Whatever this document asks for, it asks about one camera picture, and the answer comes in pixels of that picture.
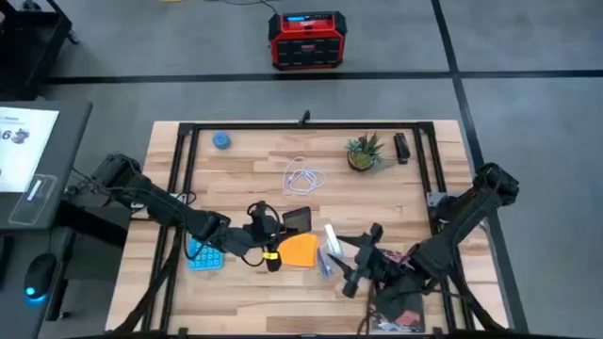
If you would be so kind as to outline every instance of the red portable power station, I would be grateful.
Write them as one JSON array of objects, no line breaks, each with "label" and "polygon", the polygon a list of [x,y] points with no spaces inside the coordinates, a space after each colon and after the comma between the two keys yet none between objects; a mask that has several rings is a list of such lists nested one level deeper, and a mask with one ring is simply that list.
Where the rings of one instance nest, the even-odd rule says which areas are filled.
[{"label": "red portable power station", "polygon": [[272,65],[281,71],[337,67],[347,32],[339,11],[274,14],[268,34]]}]

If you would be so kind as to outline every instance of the plant pot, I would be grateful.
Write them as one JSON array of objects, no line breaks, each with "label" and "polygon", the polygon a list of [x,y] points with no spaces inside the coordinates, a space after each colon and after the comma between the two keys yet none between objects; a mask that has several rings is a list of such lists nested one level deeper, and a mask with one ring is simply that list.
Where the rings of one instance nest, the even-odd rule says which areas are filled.
[{"label": "plant pot", "polygon": [[359,168],[358,166],[356,166],[356,164],[354,164],[353,161],[351,161],[350,152],[348,152],[348,165],[350,165],[350,168],[352,170],[355,170],[357,172],[364,172],[364,171],[370,170],[373,167],[373,165],[370,165],[369,167],[364,168],[364,169]]}]

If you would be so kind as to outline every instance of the white paper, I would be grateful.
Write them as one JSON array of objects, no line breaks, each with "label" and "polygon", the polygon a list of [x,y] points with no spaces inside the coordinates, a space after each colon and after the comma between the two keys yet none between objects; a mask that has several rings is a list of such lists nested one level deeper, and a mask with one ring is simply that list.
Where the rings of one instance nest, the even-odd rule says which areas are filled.
[{"label": "white paper", "polygon": [[58,111],[0,107],[0,192],[25,192]]}]

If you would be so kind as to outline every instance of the yellow tag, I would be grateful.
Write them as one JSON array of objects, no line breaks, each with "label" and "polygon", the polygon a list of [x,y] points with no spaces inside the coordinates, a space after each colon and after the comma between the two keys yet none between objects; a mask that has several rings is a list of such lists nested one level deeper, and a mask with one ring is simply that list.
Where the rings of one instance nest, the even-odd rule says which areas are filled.
[{"label": "yellow tag", "polygon": [[276,260],[279,258],[278,252],[264,252],[264,259]]}]

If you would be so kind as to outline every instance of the blue ball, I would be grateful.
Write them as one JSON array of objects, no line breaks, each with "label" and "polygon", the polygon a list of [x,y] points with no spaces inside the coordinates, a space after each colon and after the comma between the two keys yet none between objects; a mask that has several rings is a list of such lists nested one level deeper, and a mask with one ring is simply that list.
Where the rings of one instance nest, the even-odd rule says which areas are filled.
[{"label": "blue ball", "polygon": [[218,132],[213,137],[214,146],[221,150],[225,150],[230,147],[230,137],[224,132]]}]

